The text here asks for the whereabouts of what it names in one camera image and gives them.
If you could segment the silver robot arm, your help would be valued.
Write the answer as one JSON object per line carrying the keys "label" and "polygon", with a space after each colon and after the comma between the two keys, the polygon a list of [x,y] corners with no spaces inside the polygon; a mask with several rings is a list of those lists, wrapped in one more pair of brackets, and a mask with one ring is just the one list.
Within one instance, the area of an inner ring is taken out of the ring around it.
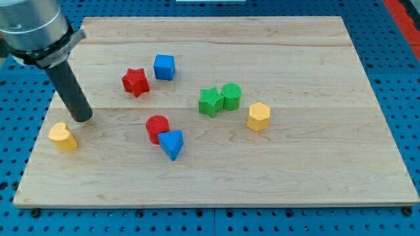
{"label": "silver robot arm", "polygon": [[22,65],[53,68],[86,38],[75,31],[57,0],[1,0],[1,35]]}

